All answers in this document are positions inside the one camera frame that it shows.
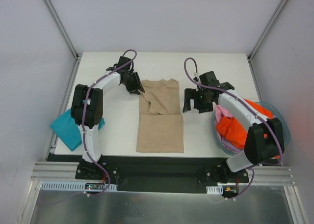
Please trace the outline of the lavender t shirt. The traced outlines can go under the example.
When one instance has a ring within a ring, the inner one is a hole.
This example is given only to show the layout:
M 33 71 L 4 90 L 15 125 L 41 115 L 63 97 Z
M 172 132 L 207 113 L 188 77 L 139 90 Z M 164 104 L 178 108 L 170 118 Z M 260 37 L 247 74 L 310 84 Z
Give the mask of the lavender t shirt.
M 228 140 L 226 140 L 224 137 L 221 138 L 222 145 L 229 151 L 233 152 L 234 154 L 237 154 L 242 151 L 242 149 L 239 149 L 235 147 L 232 143 L 230 143 Z

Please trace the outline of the aluminium front rail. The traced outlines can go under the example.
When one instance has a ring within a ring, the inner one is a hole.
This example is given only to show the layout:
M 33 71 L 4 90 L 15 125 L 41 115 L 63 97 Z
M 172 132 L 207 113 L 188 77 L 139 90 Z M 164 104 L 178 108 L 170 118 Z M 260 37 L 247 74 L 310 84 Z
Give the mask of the aluminium front rail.
M 36 162 L 32 180 L 70 180 L 75 179 L 78 162 Z M 296 186 L 292 170 L 283 166 L 254 167 L 254 185 Z

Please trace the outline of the pink t shirt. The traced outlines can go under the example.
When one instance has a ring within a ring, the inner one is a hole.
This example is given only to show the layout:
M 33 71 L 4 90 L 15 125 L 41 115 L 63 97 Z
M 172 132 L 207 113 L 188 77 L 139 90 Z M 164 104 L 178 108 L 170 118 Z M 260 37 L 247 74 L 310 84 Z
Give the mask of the pink t shirt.
M 214 116 L 215 129 L 217 131 L 220 142 L 222 137 L 227 140 L 226 135 L 233 122 L 233 115 L 222 106 L 216 105 Z

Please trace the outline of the folded teal t shirt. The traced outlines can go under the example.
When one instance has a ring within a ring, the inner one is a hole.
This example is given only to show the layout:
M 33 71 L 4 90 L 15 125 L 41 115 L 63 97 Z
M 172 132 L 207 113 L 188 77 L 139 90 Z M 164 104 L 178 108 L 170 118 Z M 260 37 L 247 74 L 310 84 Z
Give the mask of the folded teal t shirt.
M 82 144 L 80 133 L 82 127 L 75 123 L 75 120 L 71 117 L 70 109 L 56 118 L 50 127 L 71 151 L 74 151 Z

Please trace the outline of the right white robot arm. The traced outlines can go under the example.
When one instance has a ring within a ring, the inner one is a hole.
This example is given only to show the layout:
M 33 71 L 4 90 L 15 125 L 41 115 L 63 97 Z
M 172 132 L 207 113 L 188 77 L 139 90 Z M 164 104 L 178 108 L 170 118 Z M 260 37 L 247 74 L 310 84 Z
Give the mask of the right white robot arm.
M 244 149 L 220 166 L 224 181 L 232 182 L 240 170 L 252 168 L 284 153 L 280 119 L 269 118 L 259 112 L 230 83 L 220 83 L 213 71 L 204 74 L 195 72 L 190 80 L 197 87 L 184 90 L 183 112 L 192 108 L 199 113 L 211 112 L 214 105 L 221 106 L 233 115 L 247 133 Z

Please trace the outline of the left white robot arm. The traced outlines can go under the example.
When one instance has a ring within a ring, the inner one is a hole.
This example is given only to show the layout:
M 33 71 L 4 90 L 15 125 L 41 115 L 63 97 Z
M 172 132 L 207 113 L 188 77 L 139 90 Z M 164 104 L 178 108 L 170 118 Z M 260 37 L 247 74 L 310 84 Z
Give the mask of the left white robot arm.
M 104 112 L 103 97 L 119 85 L 124 85 L 131 95 L 145 92 L 138 73 L 134 71 L 134 58 L 120 56 L 118 62 L 91 85 L 75 87 L 70 116 L 79 128 L 84 148 L 82 158 L 91 163 L 86 172 L 92 179 L 99 179 L 104 173 L 103 166 L 97 163 L 102 156 L 98 130 Z

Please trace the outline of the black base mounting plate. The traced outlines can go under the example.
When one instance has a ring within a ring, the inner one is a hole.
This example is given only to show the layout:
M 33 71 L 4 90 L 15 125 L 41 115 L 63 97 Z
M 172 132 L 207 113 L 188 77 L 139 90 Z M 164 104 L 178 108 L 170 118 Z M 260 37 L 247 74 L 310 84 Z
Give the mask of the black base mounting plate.
M 97 165 L 80 161 L 75 178 L 108 181 L 119 191 L 204 194 L 218 183 L 249 182 L 245 170 L 234 174 L 221 171 L 224 158 L 175 158 L 102 156 Z

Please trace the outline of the right aluminium frame post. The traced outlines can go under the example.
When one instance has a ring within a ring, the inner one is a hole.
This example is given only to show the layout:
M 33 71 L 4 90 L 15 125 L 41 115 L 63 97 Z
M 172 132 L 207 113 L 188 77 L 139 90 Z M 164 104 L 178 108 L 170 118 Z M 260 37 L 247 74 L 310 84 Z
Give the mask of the right aluminium frame post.
M 275 22 L 279 18 L 280 14 L 282 13 L 283 9 L 285 8 L 285 6 L 287 5 L 288 2 L 289 2 L 289 0 L 280 0 L 279 1 L 278 5 L 276 6 L 276 8 L 275 8 L 275 10 L 273 12 L 273 14 L 271 15 L 270 19 L 268 20 L 266 26 L 264 27 L 261 35 L 257 39 L 257 41 L 256 41 L 256 43 L 255 43 L 255 45 L 254 45 L 254 47 L 252 49 L 252 51 L 247 56 L 247 59 L 248 59 L 249 63 L 252 62 L 253 58 L 255 57 L 255 55 L 257 54 L 258 50 L 262 46 L 263 42 L 267 38 L 267 35 L 271 31 L 273 25 L 275 24 Z

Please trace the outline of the aluminium frame post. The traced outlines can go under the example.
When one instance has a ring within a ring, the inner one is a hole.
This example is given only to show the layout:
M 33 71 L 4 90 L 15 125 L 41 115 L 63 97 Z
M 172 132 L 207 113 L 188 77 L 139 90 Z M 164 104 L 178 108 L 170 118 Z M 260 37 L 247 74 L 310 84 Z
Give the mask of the aluminium frame post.
M 267 35 L 271 31 L 273 25 L 275 24 L 275 22 L 279 18 L 280 14 L 282 13 L 283 9 L 285 8 L 285 6 L 287 5 L 288 2 L 289 2 L 289 0 L 280 0 L 279 1 L 278 5 L 276 6 L 276 8 L 275 8 L 275 10 L 273 12 L 273 14 L 271 15 L 270 19 L 268 20 L 266 26 L 264 27 L 261 35 L 257 39 L 257 41 L 256 41 L 256 43 L 255 43 L 255 45 L 254 45 L 254 47 L 252 49 L 252 51 L 247 56 L 247 59 L 248 59 L 249 63 L 252 62 L 253 58 L 255 57 L 255 55 L 257 54 L 258 50 L 262 46 L 263 42 L 267 38 Z
M 56 8 L 54 7 L 52 0 L 42 0 L 47 11 L 49 12 L 54 24 L 56 25 L 59 33 L 61 34 L 62 39 L 64 40 L 68 50 L 70 51 L 71 55 L 75 58 L 75 59 L 79 59 L 80 54 L 77 52 L 77 50 L 74 47 L 73 42 L 70 39 L 70 36 L 67 33 L 67 30 L 65 28 L 65 26 L 63 25 L 63 22 L 56 10 Z

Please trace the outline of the left aluminium frame post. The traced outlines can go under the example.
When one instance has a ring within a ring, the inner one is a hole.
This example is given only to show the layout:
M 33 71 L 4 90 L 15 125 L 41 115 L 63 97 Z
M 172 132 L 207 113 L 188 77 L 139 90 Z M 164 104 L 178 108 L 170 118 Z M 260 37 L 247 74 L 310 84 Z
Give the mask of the left aluminium frame post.
M 74 47 L 73 42 L 70 39 L 70 36 L 67 33 L 67 30 L 65 28 L 65 26 L 63 25 L 63 22 L 56 10 L 56 8 L 54 7 L 52 0 L 42 0 L 47 11 L 49 12 L 54 24 L 56 25 L 59 33 L 61 34 L 62 39 L 64 40 L 68 50 L 70 51 L 71 55 L 75 58 L 75 59 L 79 59 L 80 54 L 77 52 L 77 50 Z

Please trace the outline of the beige t shirt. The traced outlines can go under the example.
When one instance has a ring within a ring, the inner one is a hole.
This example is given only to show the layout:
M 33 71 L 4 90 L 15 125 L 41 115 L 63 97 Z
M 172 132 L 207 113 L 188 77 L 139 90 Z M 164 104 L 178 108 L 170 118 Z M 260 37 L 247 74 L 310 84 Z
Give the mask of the beige t shirt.
M 184 153 L 179 82 L 143 80 L 139 97 L 139 153 Z

